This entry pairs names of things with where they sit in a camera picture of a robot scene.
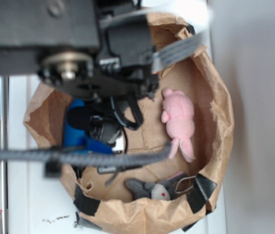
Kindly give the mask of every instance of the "ribbon cable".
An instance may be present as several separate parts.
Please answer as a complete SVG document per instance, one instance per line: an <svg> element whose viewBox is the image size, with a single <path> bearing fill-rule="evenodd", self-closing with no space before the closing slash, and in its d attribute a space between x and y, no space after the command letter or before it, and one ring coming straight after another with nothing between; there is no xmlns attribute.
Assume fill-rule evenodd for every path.
<svg viewBox="0 0 275 234"><path fill-rule="evenodd" d="M199 33L184 40L178 40L153 54L152 73L158 73L164 68L191 56L199 47L202 34Z"/></svg>

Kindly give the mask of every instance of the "white surface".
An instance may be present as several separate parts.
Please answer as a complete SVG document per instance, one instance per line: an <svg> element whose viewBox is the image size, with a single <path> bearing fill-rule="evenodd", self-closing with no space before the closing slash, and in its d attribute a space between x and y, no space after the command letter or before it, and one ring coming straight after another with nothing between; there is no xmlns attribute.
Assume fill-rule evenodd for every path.
<svg viewBox="0 0 275 234"><path fill-rule="evenodd" d="M36 77L13 77L10 79L10 149L36 147L22 121L27 104L37 85ZM74 228L76 208L73 201L58 180L43 177L43 165L39 163L8 163L8 183L9 233L65 234L79 231L87 234L102 233L85 227ZM66 215L69 217L57 220L57 217ZM173 232L173 234L181 233L184 232L182 230ZM187 233L226 233L223 190L220 193L217 209L199 221Z"/></svg>
<svg viewBox="0 0 275 234"><path fill-rule="evenodd" d="M212 0L213 58L236 129L225 176L229 234L275 233L275 0Z"/></svg>

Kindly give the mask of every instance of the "screw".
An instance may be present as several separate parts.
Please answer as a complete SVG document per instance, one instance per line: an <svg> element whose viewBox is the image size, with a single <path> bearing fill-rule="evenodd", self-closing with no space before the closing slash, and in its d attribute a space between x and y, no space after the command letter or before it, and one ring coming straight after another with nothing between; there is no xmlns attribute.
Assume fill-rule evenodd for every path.
<svg viewBox="0 0 275 234"><path fill-rule="evenodd" d="M62 0L49 0L48 11L53 17L59 18L65 11L65 5Z"/></svg>
<svg viewBox="0 0 275 234"><path fill-rule="evenodd" d="M61 78L63 80L74 80L76 78L76 74L73 71L64 71L61 73Z"/></svg>

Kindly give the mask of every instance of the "stuffed animal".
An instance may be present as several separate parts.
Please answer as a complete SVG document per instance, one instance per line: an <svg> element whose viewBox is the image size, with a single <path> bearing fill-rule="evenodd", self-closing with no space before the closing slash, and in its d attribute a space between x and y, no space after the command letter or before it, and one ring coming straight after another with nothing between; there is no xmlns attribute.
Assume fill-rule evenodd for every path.
<svg viewBox="0 0 275 234"><path fill-rule="evenodd" d="M126 187L133 193L134 199L151 198L170 201L176 199L176 190L173 184L182 178L185 178L184 172L179 172L168 179L160 180L157 183L144 182L139 179L128 179L125 183Z"/></svg>
<svg viewBox="0 0 275 234"><path fill-rule="evenodd" d="M180 90L165 88L162 95L164 101L161 121L166 123L167 133L173 139L169 158L172 159L180 148L184 159L192 162L195 159L190 139L195 131L193 103Z"/></svg>

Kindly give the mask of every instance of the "brown paper bag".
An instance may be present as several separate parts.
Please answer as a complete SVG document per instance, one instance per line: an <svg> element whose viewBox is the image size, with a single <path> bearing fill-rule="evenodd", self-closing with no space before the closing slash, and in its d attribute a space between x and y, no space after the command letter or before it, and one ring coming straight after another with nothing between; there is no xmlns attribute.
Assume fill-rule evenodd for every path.
<svg viewBox="0 0 275 234"><path fill-rule="evenodd" d="M151 14L148 18L158 49L191 36L181 18L169 14ZM171 87L182 90L194 103L196 131L192 142L196 160L188 164L178 152L173 160L119 174L107 188L104 184L111 175L99 175L96 168L89 167L77 180L72 167L65 165L60 180L81 211L82 220L105 232L165 234L197 222L216 208L233 144L230 95L204 46L191 58L166 68L159 75L160 89L154 101L146 98L139 102L144 124L137 131L127 130L129 152L156 152L171 140L160 121L161 90ZM64 115L71 101L67 94L43 84L38 87L24 124L40 147L61 145ZM173 201L147 198L133 201L124 185L129 178L156 182L180 171L197 177L191 193Z"/></svg>

